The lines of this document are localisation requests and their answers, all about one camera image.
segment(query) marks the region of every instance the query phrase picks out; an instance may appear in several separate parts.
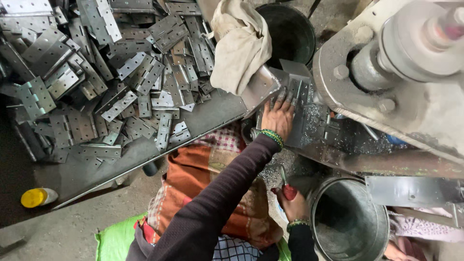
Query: red handle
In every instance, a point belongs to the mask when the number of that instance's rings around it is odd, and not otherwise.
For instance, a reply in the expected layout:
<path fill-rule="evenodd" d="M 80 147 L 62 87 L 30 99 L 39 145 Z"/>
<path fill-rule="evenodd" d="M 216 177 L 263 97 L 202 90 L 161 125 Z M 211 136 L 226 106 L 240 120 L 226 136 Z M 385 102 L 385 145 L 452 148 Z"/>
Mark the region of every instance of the red handle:
<path fill-rule="evenodd" d="M 293 200 L 296 197 L 298 190 L 287 184 L 282 185 L 282 192 L 287 200 Z"/>

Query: bracelet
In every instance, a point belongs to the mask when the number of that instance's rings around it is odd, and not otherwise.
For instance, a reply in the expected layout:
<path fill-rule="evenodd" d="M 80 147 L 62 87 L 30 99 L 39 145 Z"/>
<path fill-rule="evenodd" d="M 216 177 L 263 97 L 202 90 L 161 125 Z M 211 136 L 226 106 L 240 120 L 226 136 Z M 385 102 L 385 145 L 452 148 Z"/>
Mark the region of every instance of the bracelet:
<path fill-rule="evenodd" d="M 295 219 L 287 225 L 287 232 L 290 233 L 291 229 L 296 225 L 311 226 L 311 222 L 307 219 Z"/>
<path fill-rule="evenodd" d="M 270 137 L 275 142 L 277 142 L 277 144 L 279 144 L 279 147 L 280 147 L 279 152 L 282 151 L 282 149 L 284 148 L 284 139 L 282 139 L 282 137 L 280 137 L 277 133 L 271 130 L 268 130 L 268 129 L 262 130 L 261 133 L 263 133 L 264 135 Z"/>

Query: pile of metal hinges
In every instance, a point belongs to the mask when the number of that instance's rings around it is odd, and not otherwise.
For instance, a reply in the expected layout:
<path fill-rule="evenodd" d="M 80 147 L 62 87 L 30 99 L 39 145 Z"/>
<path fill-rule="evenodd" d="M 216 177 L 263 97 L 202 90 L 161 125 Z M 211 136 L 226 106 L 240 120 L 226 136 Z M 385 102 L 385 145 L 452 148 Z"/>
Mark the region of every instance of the pile of metal hinges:
<path fill-rule="evenodd" d="M 191 139 L 214 44 L 193 0 L 0 0 L 0 93 L 33 161 L 113 164 L 135 139 Z"/>

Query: orange cloth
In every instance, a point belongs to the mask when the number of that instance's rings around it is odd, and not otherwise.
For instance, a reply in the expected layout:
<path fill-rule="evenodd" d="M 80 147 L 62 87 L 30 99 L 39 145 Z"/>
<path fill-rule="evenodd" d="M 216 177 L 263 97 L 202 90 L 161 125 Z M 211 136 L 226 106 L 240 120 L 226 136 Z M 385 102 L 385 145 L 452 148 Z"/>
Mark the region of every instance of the orange cloth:
<path fill-rule="evenodd" d="M 198 195 L 239 153 L 192 144 L 169 154 L 169 169 L 148 207 L 148 224 L 155 230 L 153 243 L 163 235 L 175 213 Z M 282 229 L 269 216 L 266 185 L 261 178 L 243 196 L 222 233 L 263 249 L 278 242 Z"/>

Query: metal bucket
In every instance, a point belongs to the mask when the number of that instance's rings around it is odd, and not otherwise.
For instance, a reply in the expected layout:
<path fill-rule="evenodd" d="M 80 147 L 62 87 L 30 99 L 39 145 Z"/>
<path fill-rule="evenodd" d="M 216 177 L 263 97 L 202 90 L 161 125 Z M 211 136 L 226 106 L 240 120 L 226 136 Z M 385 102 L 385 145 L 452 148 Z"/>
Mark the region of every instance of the metal bucket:
<path fill-rule="evenodd" d="M 385 206 L 369 202 L 364 181 L 331 178 L 309 195 L 315 244 L 328 261 L 374 261 L 390 234 Z"/>
<path fill-rule="evenodd" d="M 266 64 L 281 69 L 279 59 L 309 65 L 316 49 L 316 36 L 309 19 L 300 11 L 278 3 L 265 4 L 256 11 L 263 16 L 272 38 L 272 57 Z"/>

